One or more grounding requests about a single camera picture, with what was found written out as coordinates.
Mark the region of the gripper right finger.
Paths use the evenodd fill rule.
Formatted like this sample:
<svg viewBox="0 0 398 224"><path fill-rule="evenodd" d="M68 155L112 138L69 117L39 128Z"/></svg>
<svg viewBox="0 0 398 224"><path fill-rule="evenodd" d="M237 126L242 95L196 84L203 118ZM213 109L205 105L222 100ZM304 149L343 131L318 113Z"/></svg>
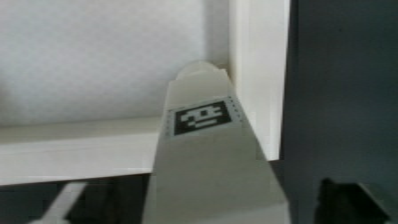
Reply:
<svg viewBox="0 0 398 224"><path fill-rule="evenodd" d="M359 183L325 178L318 190L318 224L398 224L398 217Z"/></svg>

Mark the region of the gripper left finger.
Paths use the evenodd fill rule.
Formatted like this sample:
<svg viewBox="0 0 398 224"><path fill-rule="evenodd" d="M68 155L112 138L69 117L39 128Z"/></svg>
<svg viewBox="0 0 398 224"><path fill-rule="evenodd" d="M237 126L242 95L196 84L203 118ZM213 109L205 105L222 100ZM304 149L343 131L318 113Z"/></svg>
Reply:
<svg viewBox="0 0 398 224"><path fill-rule="evenodd" d="M73 209L78 197L84 193L85 187L85 181L73 181L64 185L64 188L41 218L30 221L27 224L71 224L71 222L68 221L68 214Z"/></svg>

